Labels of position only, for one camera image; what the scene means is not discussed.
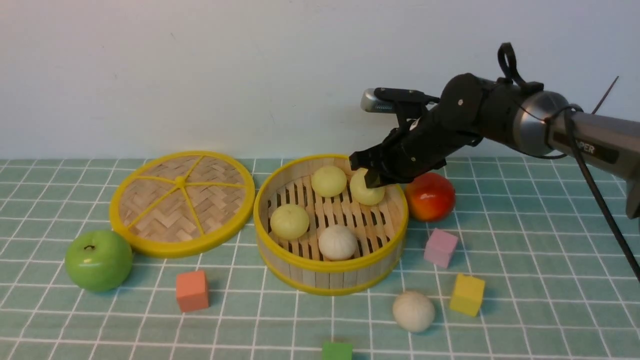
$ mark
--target green tile mat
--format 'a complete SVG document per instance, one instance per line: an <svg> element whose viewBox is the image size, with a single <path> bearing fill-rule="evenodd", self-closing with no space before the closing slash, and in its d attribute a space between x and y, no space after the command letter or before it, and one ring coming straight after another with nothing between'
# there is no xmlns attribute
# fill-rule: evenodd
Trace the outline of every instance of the green tile mat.
<svg viewBox="0 0 640 360"><path fill-rule="evenodd" d="M243 160L257 186L287 160ZM137 257L119 289L80 291L62 259L80 232L110 228L116 186L144 160L0 161L0 359L314 360L325 341L354 359L606 359L640 357L640 285L571 159L450 159L456 211L412 222L402 262L369 291L317 297L268 272L250 222L228 243L185 259ZM624 183L594 170L622 231ZM462 241L451 267L422 259L439 227ZM209 309L181 314L175 276L204 269ZM480 316L448 309L458 272L486 281ZM429 295L438 314L424 334L393 321L403 289Z"/></svg>

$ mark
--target orange block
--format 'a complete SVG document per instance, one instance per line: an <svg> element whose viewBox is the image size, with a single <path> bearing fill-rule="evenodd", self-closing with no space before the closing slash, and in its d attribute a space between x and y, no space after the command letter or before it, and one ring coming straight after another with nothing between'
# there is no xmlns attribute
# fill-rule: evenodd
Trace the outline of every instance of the orange block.
<svg viewBox="0 0 640 360"><path fill-rule="evenodd" d="M175 281L175 298L183 313L209 307L209 284L204 271L179 274Z"/></svg>

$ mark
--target red tomato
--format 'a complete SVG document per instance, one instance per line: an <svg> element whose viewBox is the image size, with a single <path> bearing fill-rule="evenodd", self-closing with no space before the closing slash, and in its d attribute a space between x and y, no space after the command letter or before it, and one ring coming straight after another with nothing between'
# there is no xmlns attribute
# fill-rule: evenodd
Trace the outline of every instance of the red tomato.
<svg viewBox="0 0 640 360"><path fill-rule="evenodd" d="M456 190L449 180L434 172L416 177L406 185L404 195L411 216L423 222L438 222L449 216L456 205Z"/></svg>

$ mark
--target black cable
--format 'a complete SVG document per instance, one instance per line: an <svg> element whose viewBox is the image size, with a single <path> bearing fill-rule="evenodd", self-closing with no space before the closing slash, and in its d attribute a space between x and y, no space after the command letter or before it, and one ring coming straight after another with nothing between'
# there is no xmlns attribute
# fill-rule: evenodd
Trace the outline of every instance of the black cable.
<svg viewBox="0 0 640 360"><path fill-rule="evenodd" d="M526 153L526 152L524 152L524 151L520 151L520 150L518 150L518 149L516 149L516 148L513 148L513 147L510 147L510 146L509 146L509 149L514 150L514 151L517 151L517 152L519 152L520 154L523 154L523 155L529 156L529 157L531 157L531 158L542 159L542 160L558 160L558 159L562 159L562 158L565 158L565 157L566 157L566 154L553 155L553 156L536 156L536 155L527 154L527 153Z"/></svg>
<svg viewBox="0 0 640 360"><path fill-rule="evenodd" d="M638 279L638 282L640 282L640 265L638 265L638 262L636 261L636 258L634 257L634 254L631 251L631 248L629 248L629 244L625 240L625 237L622 235L622 232L620 231L620 228L616 223L616 219L614 219L614 217L611 215L611 212L609 211L609 207L607 206L607 203L604 201L602 194L600 193L600 190L598 189L598 186L593 180L593 176L591 175L591 172L589 171L584 161L584 158L582 157L582 152L580 152L580 149L578 148L578 144L574 136L575 123L571 118L572 110L582 111L580 106L577 106L577 105L569 105L561 109L561 111L564 111L564 131L566 132L566 135L569 138L569 144L573 152L573 157L578 163L578 166L580 167L580 171L582 172L582 176L584 176L584 180L587 182L587 185L589 186L589 189L591 190L593 197L596 199L596 202L600 207L600 211L602 211L602 214L604 215L605 220L609 224L609 227L611 228L611 232L613 233L613 236L616 238L618 245L620 245L620 248L622 249L622 253L624 253L625 258L629 262L631 269L633 270L634 274L636 275L636 278Z"/></svg>

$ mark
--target bamboo steamer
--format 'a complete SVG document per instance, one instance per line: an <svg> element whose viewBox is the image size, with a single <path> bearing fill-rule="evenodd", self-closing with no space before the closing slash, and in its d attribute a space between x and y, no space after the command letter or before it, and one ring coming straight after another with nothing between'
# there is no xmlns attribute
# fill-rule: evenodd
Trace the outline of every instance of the bamboo steamer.
<svg viewBox="0 0 640 360"><path fill-rule="evenodd" d="M240 162L217 152L178 152L130 174L111 199L109 219L134 251L183 258L233 237L254 198L251 173Z"/></svg>
<svg viewBox="0 0 640 360"><path fill-rule="evenodd" d="M325 165L341 168L349 180L354 174L348 157L326 154L292 161L267 178L253 207L257 244L267 267L289 286L316 295L347 295L374 286L395 268L409 211L399 185L386 187L385 198L375 206L357 203L349 186L332 198L316 195L311 176ZM271 214L283 204L304 207L311 219L307 233L293 241L279 238L269 225ZM349 227L358 238L351 259L329 261L318 249L319 234L335 224Z"/></svg>

